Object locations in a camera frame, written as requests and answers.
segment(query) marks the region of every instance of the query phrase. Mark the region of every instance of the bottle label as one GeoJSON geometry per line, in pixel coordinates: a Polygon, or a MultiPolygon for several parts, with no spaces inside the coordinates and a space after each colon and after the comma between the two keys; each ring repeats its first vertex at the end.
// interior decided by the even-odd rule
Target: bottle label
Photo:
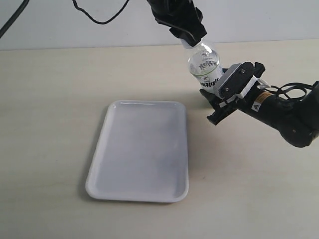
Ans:
{"type": "Polygon", "coordinates": [[[210,93],[213,93],[213,88],[215,84],[219,81],[221,76],[223,75],[223,69],[221,65],[213,70],[212,72],[208,73],[207,75],[203,76],[195,76],[199,83],[201,84],[202,88],[210,93]]]}

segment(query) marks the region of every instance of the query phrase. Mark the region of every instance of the clear plastic bottle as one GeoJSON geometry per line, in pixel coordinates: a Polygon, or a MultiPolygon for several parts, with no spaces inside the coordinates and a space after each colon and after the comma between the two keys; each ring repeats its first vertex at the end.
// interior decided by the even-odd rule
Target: clear plastic bottle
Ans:
{"type": "Polygon", "coordinates": [[[212,44],[205,40],[194,47],[184,40],[181,42],[188,58],[190,73],[200,82],[204,90],[213,93],[216,82],[223,75],[218,53],[213,50],[212,44]]]}

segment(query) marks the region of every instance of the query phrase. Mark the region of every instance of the table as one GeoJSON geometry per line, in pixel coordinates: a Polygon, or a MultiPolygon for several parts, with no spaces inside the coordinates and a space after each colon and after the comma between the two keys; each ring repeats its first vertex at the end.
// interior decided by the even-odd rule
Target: table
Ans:
{"type": "MultiPolygon", "coordinates": [[[[216,44],[281,86],[319,79],[319,40],[216,44]]],[[[235,112],[218,126],[182,46],[0,52],[0,238],[317,239],[319,140],[299,149],[235,112]],[[175,204],[91,199],[84,184],[107,106],[179,101],[189,193],[175,204]]]]}

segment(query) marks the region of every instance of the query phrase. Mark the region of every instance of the warning label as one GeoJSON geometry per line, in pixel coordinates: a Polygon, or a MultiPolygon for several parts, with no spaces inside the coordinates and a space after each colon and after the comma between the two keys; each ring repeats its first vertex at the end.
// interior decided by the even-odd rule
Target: warning label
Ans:
{"type": "Polygon", "coordinates": [[[271,96],[272,94],[269,92],[263,92],[261,93],[254,101],[251,109],[253,111],[258,112],[260,109],[261,104],[265,101],[265,99],[267,99],[269,96],[271,96]]]}

